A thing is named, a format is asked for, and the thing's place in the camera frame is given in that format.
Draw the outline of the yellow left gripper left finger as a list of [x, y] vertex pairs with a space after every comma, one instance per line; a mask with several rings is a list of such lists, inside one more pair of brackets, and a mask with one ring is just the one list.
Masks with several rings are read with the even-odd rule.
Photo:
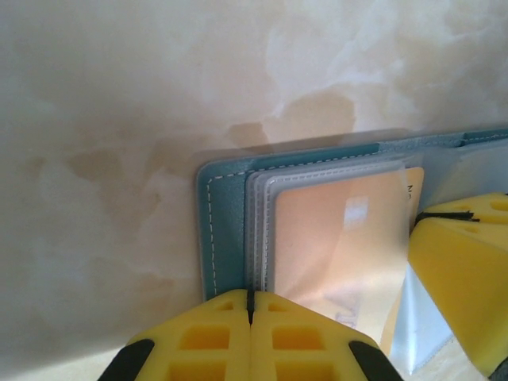
[[248, 380], [248, 296], [228, 291], [136, 334], [100, 380]]

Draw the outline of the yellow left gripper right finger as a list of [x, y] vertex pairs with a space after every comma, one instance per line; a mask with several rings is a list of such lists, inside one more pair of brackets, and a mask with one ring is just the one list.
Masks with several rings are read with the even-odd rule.
[[369, 336], [265, 291], [249, 293], [251, 380], [400, 380]]

